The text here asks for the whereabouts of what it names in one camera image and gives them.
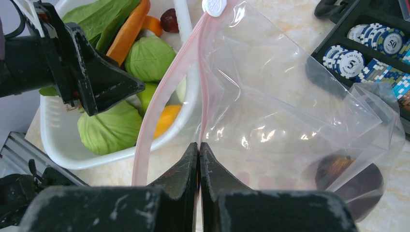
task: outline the black cable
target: black cable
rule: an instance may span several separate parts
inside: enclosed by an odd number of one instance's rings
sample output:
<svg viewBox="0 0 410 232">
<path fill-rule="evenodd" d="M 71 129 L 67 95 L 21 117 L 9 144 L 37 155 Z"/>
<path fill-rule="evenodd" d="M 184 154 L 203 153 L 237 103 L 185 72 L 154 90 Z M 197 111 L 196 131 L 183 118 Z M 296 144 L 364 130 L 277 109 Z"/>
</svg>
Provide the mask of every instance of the black cable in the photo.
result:
<svg viewBox="0 0 410 232">
<path fill-rule="evenodd" d="M 17 4 L 13 1 L 13 0 L 10 0 L 11 2 L 12 2 L 12 4 L 14 5 L 14 7 L 15 7 L 15 9 L 17 10 L 17 12 L 18 12 L 18 15 L 20 16 L 20 25 L 17 27 L 17 29 L 15 29 L 13 32 L 11 32 L 11 33 L 9 33 L 9 34 L 7 34 L 7 35 L 4 35 L 4 38 L 5 39 L 11 39 L 11 38 L 14 38 L 14 37 L 16 37 L 16 36 L 18 36 L 18 35 L 20 35 L 23 31 L 24 31 L 24 28 L 26 27 L 26 21 L 24 20 L 24 15 L 23 15 L 23 13 L 21 12 L 21 10 L 19 9 L 19 7 L 17 6 Z"/>
</svg>

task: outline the blue poker chip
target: blue poker chip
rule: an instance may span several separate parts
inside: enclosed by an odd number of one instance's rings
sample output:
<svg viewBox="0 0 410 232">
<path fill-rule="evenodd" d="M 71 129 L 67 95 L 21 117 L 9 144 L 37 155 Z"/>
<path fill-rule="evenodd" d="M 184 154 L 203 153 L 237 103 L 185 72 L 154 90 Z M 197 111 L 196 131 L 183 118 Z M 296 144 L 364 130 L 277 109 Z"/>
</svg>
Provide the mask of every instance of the blue poker chip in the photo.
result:
<svg viewBox="0 0 410 232">
<path fill-rule="evenodd" d="M 402 78 L 402 76 L 400 75 L 401 71 L 392 68 L 390 72 L 392 73 L 390 77 L 390 84 L 392 85 L 392 87 L 395 87 L 397 83 L 400 82 L 400 78 Z"/>
<path fill-rule="evenodd" d="M 371 47 L 372 49 L 374 49 L 374 50 L 377 50 L 377 39 L 380 37 L 380 35 L 383 33 L 383 32 L 385 32 L 385 31 L 387 31 L 387 30 L 389 30 L 390 28 L 389 27 L 385 27 L 385 26 L 383 26 L 383 27 L 380 27 L 380 28 L 378 28 L 378 29 L 375 29 L 375 30 L 373 30 L 372 32 L 371 32 L 371 34 L 370 34 L 370 36 L 369 36 L 369 39 L 368 39 L 368 47 Z"/>
<path fill-rule="evenodd" d="M 340 45 L 334 45 L 329 47 L 326 52 L 324 53 L 323 56 L 323 65 L 329 69 L 331 69 L 332 67 L 330 66 L 331 63 L 331 57 L 341 51 L 345 51 L 346 49 L 343 46 Z"/>
<path fill-rule="evenodd" d="M 371 26 L 367 30 L 366 35 L 365 35 L 365 43 L 364 43 L 366 46 L 368 46 L 368 47 L 372 46 L 372 43 L 371 43 L 372 33 L 376 32 L 377 30 L 379 30 L 381 28 L 387 28 L 387 27 L 383 26 L 381 24 L 378 24 L 378 25 Z"/>
<path fill-rule="evenodd" d="M 369 80 L 369 77 L 377 70 L 378 64 L 375 59 L 372 59 L 369 64 L 366 66 L 368 68 L 367 74 L 364 76 L 365 80 Z"/>
<path fill-rule="evenodd" d="M 393 87 L 393 91 L 395 93 L 398 92 L 398 90 L 403 88 L 405 86 L 405 84 L 407 84 L 408 82 L 409 82 L 409 80 L 407 79 L 407 74 L 405 73 L 401 76 L 401 80 L 399 82 L 397 82 L 397 84 Z"/>
<path fill-rule="evenodd" d="M 369 32 L 369 31 L 372 31 L 374 28 L 374 26 L 377 26 L 377 25 L 381 25 L 380 23 L 372 23 L 372 24 L 370 24 L 370 25 L 368 25 L 367 27 L 365 27 L 364 29 L 363 29 L 363 31 L 362 31 L 362 34 L 361 34 L 361 36 L 360 36 L 360 42 L 362 43 L 362 44 L 366 44 L 366 40 L 367 40 L 367 33 Z"/>
<path fill-rule="evenodd" d="M 391 72 L 391 66 L 389 66 L 388 68 L 388 72 L 386 73 L 386 75 L 384 75 L 384 77 L 381 79 L 381 81 L 385 81 L 385 82 L 389 82 L 391 84 L 391 78 L 393 75 L 393 72 Z"/>
<path fill-rule="evenodd" d="M 382 73 L 378 78 L 376 78 L 374 81 L 375 81 L 375 82 L 379 82 L 379 81 L 384 80 L 385 77 L 389 74 L 389 71 L 390 71 L 391 68 L 392 68 L 391 66 L 388 66 L 388 67 L 383 71 L 383 73 Z"/>
<path fill-rule="evenodd" d="M 369 74 L 370 69 L 368 67 L 364 67 L 357 77 L 354 79 L 355 82 L 366 82 L 366 76 Z"/>
<path fill-rule="evenodd" d="M 366 77 L 366 80 L 374 81 L 374 79 L 383 72 L 384 67 L 385 66 L 382 62 L 376 60 L 376 64 L 373 65 L 374 71 L 368 77 Z"/>
<path fill-rule="evenodd" d="M 396 78 L 395 81 L 392 84 L 392 88 L 395 88 L 400 82 L 405 81 L 406 79 L 404 79 L 404 77 L 406 76 L 406 74 L 402 71 L 396 71 Z"/>
<path fill-rule="evenodd" d="M 400 29 L 389 29 L 383 32 L 377 40 L 377 50 L 396 58 L 403 47 L 406 37 Z"/>
<path fill-rule="evenodd" d="M 410 50 L 410 40 L 408 40 L 400 49 L 400 52 L 397 55 L 398 60 L 402 60 L 407 52 Z"/>
<path fill-rule="evenodd" d="M 334 61 L 334 70 L 347 79 L 356 78 L 365 67 L 363 54 L 356 50 L 342 52 L 337 55 Z"/>
<path fill-rule="evenodd" d="M 407 83 L 402 87 L 402 89 L 397 91 L 398 93 L 397 99 L 400 99 L 401 97 L 403 97 L 410 90 L 410 80 L 409 80 L 410 77 L 408 74 L 406 75 L 406 78 L 407 78 Z"/>
<path fill-rule="evenodd" d="M 380 81 L 389 72 L 389 65 L 381 62 L 379 73 L 372 79 L 374 82 Z"/>
<path fill-rule="evenodd" d="M 406 52 L 406 54 L 403 56 L 401 62 L 409 64 L 410 60 L 410 50 Z"/>
<path fill-rule="evenodd" d="M 409 89 L 410 89 L 410 82 L 406 80 L 403 82 L 403 84 L 399 88 L 395 89 L 395 95 L 397 99 L 400 99 L 403 95 L 405 95 L 409 91 Z"/>
</svg>

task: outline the clear plastic bag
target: clear plastic bag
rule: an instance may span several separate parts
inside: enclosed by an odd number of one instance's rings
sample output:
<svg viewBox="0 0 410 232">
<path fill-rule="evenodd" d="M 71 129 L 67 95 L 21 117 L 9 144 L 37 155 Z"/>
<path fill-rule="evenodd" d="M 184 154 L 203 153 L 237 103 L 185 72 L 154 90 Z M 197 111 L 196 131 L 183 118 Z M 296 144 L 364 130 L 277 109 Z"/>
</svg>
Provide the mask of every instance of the clear plastic bag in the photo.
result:
<svg viewBox="0 0 410 232">
<path fill-rule="evenodd" d="M 146 184 L 141 169 L 158 152 L 149 152 L 151 127 L 166 92 L 194 63 L 202 110 L 196 108 L 192 117 L 200 122 L 185 140 L 174 140 L 174 147 L 206 142 L 253 189 L 333 191 L 357 221 L 367 216 L 404 145 L 391 87 L 359 84 L 349 92 L 279 28 L 237 0 L 228 0 L 220 17 L 201 17 L 163 78 L 140 131 L 133 184 Z M 161 149 L 183 154 L 172 146 Z"/>
</svg>

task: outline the dark red fruit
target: dark red fruit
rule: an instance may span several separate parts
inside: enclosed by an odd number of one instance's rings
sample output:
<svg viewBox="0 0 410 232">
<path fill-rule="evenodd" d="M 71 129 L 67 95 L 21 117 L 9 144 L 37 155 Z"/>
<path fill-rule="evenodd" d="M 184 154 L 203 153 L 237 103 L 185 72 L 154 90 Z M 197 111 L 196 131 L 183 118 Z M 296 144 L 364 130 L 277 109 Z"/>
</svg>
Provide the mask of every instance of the dark red fruit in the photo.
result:
<svg viewBox="0 0 410 232">
<path fill-rule="evenodd" d="M 315 177 L 318 190 L 326 190 L 354 161 L 354 158 L 343 155 L 330 155 L 322 159 Z M 379 202 L 383 184 L 383 176 L 373 163 L 336 190 L 335 194 L 347 201 L 353 219 L 360 222 Z"/>
<path fill-rule="evenodd" d="M 171 8 L 164 12 L 161 16 L 161 27 L 166 32 L 178 33 L 178 21 L 176 20 L 175 9 Z"/>
</svg>

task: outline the cabbage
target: cabbage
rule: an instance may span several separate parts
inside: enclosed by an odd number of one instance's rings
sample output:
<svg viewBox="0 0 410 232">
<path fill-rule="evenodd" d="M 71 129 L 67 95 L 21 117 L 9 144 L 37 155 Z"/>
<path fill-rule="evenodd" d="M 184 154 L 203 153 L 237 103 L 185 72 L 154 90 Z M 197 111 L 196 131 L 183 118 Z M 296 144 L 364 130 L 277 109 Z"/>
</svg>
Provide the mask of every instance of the cabbage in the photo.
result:
<svg viewBox="0 0 410 232">
<path fill-rule="evenodd" d="M 125 58 L 125 69 L 143 82 L 158 82 L 174 60 L 174 49 L 159 37 L 143 37 Z"/>
<path fill-rule="evenodd" d="M 77 127 L 84 146 L 96 155 L 105 155 L 133 147 L 141 123 L 138 110 L 122 101 L 91 117 L 82 114 Z"/>
</svg>

